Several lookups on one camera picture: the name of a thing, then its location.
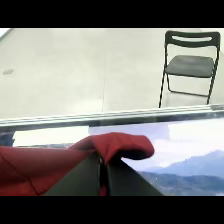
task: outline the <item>red fabric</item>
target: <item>red fabric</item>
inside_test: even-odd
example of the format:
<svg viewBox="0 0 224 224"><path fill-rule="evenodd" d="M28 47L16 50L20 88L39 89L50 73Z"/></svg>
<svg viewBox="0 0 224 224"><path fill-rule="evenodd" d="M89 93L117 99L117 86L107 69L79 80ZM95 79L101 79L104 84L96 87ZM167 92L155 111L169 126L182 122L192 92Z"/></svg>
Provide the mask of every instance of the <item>red fabric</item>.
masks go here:
<svg viewBox="0 0 224 224"><path fill-rule="evenodd" d="M122 151L154 153L145 136L123 133L89 136L66 150L0 146L0 195L41 195L95 150L105 163Z"/></svg>

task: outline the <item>chair backrest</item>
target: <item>chair backrest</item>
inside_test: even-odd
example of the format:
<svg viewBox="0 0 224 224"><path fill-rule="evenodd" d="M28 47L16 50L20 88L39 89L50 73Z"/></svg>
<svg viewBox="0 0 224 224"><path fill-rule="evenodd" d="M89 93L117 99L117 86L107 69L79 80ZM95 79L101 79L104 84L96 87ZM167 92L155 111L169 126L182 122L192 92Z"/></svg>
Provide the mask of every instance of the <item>chair backrest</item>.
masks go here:
<svg viewBox="0 0 224 224"><path fill-rule="evenodd" d="M206 38L210 37L210 40L200 40L200 41L186 41L186 40L177 40L173 37L182 37L182 38ZM200 32L200 33L186 33L179 31L167 31L165 35L165 48L168 44L177 45L180 47L188 48L198 48L198 47L208 47L215 46L217 50L220 50L220 33L219 32Z"/></svg>

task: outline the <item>chair seat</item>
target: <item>chair seat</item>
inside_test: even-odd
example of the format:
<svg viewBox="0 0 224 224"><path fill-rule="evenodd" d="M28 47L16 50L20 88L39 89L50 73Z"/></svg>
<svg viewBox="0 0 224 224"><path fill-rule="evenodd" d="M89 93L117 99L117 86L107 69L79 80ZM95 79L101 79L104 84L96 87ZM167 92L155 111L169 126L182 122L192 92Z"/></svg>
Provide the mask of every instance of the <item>chair seat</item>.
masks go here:
<svg viewBox="0 0 224 224"><path fill-rule="evenodd" d="M177 55L166 68L169 75L210 78L214 67L210 57Z"/></svg>

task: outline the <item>white floor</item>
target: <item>white floor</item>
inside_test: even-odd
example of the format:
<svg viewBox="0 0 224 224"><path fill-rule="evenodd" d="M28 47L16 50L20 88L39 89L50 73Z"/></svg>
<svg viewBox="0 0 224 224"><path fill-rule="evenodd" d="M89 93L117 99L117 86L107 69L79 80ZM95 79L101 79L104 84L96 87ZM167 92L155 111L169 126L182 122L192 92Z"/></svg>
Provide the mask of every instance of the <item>white floor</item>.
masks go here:
<svg viewBox="0 0 224 224"><path fill-rule="evenodd" d="M167 30L13 29L0 41L0 119L157 108ZM212 47L170 51L215 56ZM221 54L211 103L224 102L223 72ZM209 80L174 77L171 86L206 94ZM163 107L205 102L165 90Z"/></svg>

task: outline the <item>mountain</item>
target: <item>mountain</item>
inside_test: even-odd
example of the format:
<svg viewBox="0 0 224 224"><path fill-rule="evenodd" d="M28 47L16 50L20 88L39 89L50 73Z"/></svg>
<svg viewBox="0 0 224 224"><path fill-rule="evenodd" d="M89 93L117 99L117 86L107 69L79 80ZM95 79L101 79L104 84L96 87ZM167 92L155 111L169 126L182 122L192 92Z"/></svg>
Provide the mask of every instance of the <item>mountain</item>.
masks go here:
<svg viewBox="0 0 224 224"><path fill-rule="evenodd" d="M182 177L174 174L139 172L160 192L168 196L223 196L224 179L212 176Z"/></svg>
<svg viewBox="0 0 224 224"><path fill-rule="evenodd" d="M168 167L148 170L160 174L176 174L179 176L217 176L224 178L224 151L216 150L204 156L195 156Z"/></svg>

